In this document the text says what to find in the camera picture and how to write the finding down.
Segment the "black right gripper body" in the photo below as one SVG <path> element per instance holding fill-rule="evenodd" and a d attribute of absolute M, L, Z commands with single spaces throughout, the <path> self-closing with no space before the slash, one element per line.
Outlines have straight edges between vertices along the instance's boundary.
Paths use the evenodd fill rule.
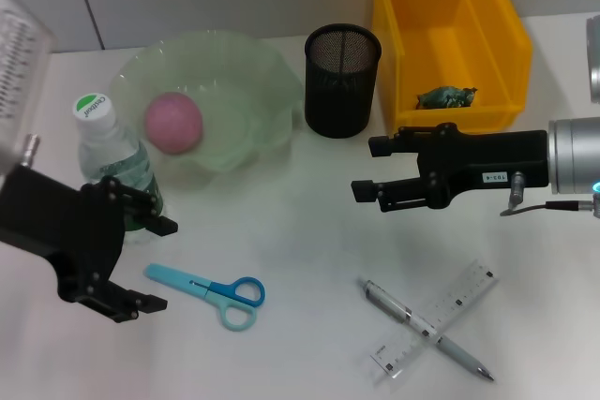
<path fill-rule="evenodd" d="M 453 123 L 418 134 L 417 167 L 425 202 L 443 209 L 472 190 L 508 189 L 520 173 L 526 187 L 546 187 L 548 134 L 544 130 L 465 134 Z"/>

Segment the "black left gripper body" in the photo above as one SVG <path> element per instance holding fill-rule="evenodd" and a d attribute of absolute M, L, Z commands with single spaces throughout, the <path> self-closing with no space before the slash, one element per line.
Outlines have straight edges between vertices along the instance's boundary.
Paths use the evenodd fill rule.
<path fill-rule="evenodd" d="M 18 166 L 1 188 L 1 241 L 49 262 L 66 302 L 126 298 L 110 280 L 124 233 L 124 207 L 107 182 L 76 190 Z"/>

